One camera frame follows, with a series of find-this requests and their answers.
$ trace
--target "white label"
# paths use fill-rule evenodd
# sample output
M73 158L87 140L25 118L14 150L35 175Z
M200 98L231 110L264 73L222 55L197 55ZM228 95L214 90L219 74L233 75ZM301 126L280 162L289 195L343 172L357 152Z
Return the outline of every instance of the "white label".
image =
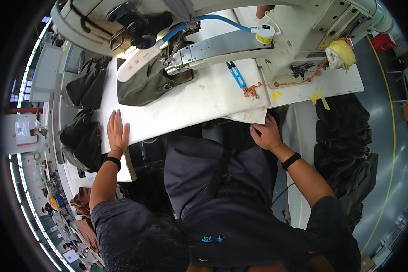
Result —
M354 91L364 91L364 86L362 82L354 82Z

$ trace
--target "man's arm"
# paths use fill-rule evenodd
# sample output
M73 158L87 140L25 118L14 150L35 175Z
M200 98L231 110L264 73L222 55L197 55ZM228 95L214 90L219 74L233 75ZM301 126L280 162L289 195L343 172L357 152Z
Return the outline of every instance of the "man's arm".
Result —
M277 123L270 114L267 114L265 124L252 124L250 131L255 143L263 149L270 150L281 162L294 155L294 151L281 141ZM302 158L288 167L288 173L310 207L324 196L334 196L325 179Z
M109 157L121 159L128 144L129 124L125 124L121 132L120 110L113 111L107 124L107 137L110 144ZM89 209L92 209L100 202L115 199L117 188L118 166L113 161L105 161L98 170L97 176L92 184L91 196L89 198Z

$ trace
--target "dark apron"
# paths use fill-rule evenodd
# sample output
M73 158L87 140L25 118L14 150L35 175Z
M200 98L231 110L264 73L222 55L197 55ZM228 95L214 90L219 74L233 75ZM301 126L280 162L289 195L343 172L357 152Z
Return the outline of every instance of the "dark apron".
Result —
M209 139L170 140L164 181L193 264L301 262L314 251L302 230L273 216L273 182L259 146L233 153Z

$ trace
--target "orange cord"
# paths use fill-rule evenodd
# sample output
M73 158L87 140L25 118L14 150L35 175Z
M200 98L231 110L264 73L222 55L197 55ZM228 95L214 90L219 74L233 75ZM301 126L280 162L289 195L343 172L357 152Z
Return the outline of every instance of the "orange cord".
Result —
M342 38L338 38L337 39L338 41L346 41L346 43L353 49L354 47L351 45L351 41L350 40L348 40L347 38L344 38L344 37L342 37ZM251 94L251 96L252 97L255 97L255 99L258 99L258 95L257 95L257 92L255 91L256 90L256 88L258 88L258 87L260 87L260 86L267 86L267 87L278 87L278 86L280 86L280 85L298 85L298 84L302 84L302 83L304 83L304 82L310 82L316 75L317 75L317 73L319 72L319 70L325 65L325 63L328 61L328 58L327 57L325 57L325 59L323 60L323 62L322 63L320 63L320 65L317 67L317 69L316 69L316 71L314 72L314 74L310 77L310 78L308 78L308 79L306 79L306 80L304 80L304 81L301 81L301 82L288 82L288 83L281 83L281 84L273 84L273 85L265 85L265 84L263 84L263 83L261 83L261 82L257 82L257 85L252 85L251 87L244 87L243 88L243 93L244 93L244 95L245 95L245 97L249 97L249 95L248 94Z

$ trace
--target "dark t-shirt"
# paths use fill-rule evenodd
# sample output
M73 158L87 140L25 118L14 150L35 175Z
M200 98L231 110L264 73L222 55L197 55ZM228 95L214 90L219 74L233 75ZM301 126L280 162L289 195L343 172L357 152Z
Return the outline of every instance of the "dark t-shirt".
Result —
M154 215L127 199L97 204L91 218L108 271L186 271L187 241L173 218ZM307 230L299 231L316 245L336 272L360 271L360 251L336 198L321 198L311 209ZM312 271L307 262L281 261L288 271Z

